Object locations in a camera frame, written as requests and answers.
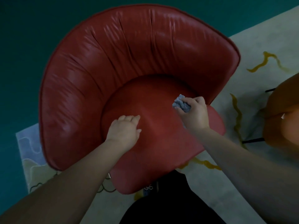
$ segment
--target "red leather chair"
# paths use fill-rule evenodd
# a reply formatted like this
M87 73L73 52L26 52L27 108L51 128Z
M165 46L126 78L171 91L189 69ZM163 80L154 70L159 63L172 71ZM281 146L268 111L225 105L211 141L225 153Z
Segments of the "red leather chair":
M104 142L111 122L141 115L137 144L111 170L130 194L204 150L172 108L181 93L203 96L211 127L225 133L209 105L235 72L234 43L178 9L108 9L76 26L50 58L40 90L39 122L49 165L65 170Z

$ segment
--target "person's right hand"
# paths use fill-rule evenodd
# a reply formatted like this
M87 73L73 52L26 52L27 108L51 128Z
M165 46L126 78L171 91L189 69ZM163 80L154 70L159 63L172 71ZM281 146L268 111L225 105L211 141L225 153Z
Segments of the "person's right hand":
M210 128L209 117L207 115L207 105L205 104L204 98L185 97L181 100L191 106L191 110L188 113L185 113L179 107L175 107L175 110L181 117L181 120L185 124L185 127L192 134L196 134L197 131L208 130Z

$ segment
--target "person's left hand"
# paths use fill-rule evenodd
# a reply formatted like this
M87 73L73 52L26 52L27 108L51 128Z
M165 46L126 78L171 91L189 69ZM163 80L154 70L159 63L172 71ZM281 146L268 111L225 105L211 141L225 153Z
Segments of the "person's left hand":
M137 142L141 129L137 129L140 116L121 116L111 123L106 141L116 143L122 153L130 150Z

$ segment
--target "grey cloth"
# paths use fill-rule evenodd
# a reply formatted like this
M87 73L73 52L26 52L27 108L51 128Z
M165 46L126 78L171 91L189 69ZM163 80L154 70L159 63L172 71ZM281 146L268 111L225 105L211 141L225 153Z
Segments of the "grey cloth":
M186 102L181 101L181 98L184 98L184 95L179 95L172 104L172 107L180 107L184 112L189 112L191 109L191 106L188 105Z

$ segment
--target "black pants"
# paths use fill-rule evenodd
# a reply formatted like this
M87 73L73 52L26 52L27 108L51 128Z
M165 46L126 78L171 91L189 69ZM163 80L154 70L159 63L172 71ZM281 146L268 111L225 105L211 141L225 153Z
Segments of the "black pants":
M158 180L159 191L137 200L126 211L123 223L225 224L189 187L186 176L176 170Z

